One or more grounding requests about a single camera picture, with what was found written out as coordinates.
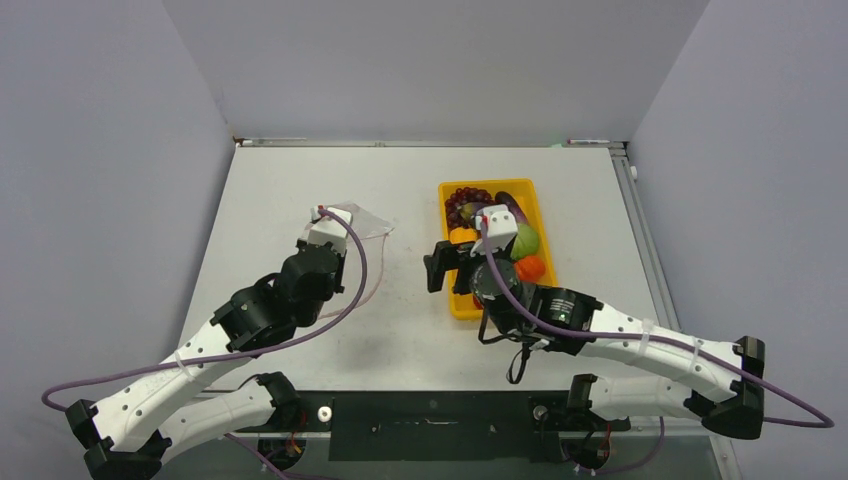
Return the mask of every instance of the plastic tray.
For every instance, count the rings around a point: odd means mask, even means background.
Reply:
[[[456,192],[457,188],[474,187],[486,189],[494,196],[497,192],[507,192],[515,198],[518,206],[527,216],[527,222],[539,233],[540,245],[536,255],[545,262],[545,275],[537,282],[541,285],[556,286],[556,272],[554,262],[551,259],[551,250],[548,248],[548,237],[545,233],[545,224],[542,221],[542,212],[539,210],[539,202],[536,199],[536,189],[533,182],[528,178],[510,178],[504,180],[473,180],[463,182],[446,182],[439,185],[439,209],[442,216],[442,234],[448,239],[448,223],[445,214],[445,200]],[[448,304],[450,311],[458,320],[480,320],[483,311],[474,306],[471,295],[455,295],[451,292],[456,281],[456,272],[448,272],[448,281],[445,284],[448,291]]]

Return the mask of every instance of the tabletop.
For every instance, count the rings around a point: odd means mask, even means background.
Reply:
[[[656,318],[605,148],[243,147],[230,167],[180,342],[236,290],[279,270],[311,206],[352,201],[395,227],[382,261],[379,240],[366,241],[369,288],[382,271],[376,294],[326,334],[254,360],[213,389],[232,390],[273,371],[300,390],[558,390],[576,374],[638,374],[603,359],[537,352],[523,382],[509,385],[504,376],[519,345],[479,344],[478,323],[451,316],[447,287],[427,293],[422,257],[442,239],[439,183],[496,178],[533,181],[560,286]],[[359,275],[351,246],[346,291],[325,312],[350,302]]]

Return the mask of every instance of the plastic bag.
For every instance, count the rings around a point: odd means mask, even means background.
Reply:
[[[365,257],[368,259],[368,279],[365,285],[365,294],[359,299],[359,303],[355,308],[365,305],[377,293],[380,284],[383,281],[383,254],[386,247],[386,239],[389,234],[395,229],[394,225],[383,220],[382,218],[372,214],[368,210],[360,207],[354,202],[343,202],[336,205],[330,205],[332,208],[344,210],[353,214],[352,227],[353,231],[362,241],[362,246],[365,248]],[[312,224],[307,224],[304,227],[303,235],[305,238],[306,232]],[[345,258],[345,271],[342,284],[345,286],[346,294],[353,294],[358,287],[357,282],[362,275],[361,265],[359,261],[359,251],[356,249],[353,239],[348,236],[347,239],[347,257]],[[333,299],[324,305],[319,319],[335,317],[344,309],[350,302],[350,297],[347,295],[335,295]]]

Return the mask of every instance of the white wall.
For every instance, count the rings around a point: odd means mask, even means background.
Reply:
[[[165,0],[238,136],[629,140],[707,0]]]
[[[846,47],[848,2],[712,0],[630,147],[683,327],[762,338],[767,378],[837,422],[735,442],[748,479],[848,471]]]
[[[232,141],[158,0],[0,5],[0,478],[86,479],[39,395],[173,348]]]

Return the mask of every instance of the metal bolt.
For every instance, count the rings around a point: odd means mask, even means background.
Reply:
[[[533,418],[536,420],[541,420],[548,414],[548,407],[544,405],[537,405],[536,408],[533,409]]]
[[[327,423],[333,418],[333,410],[330,407],[321,407],[318,409],[318,420],[322,423]]]

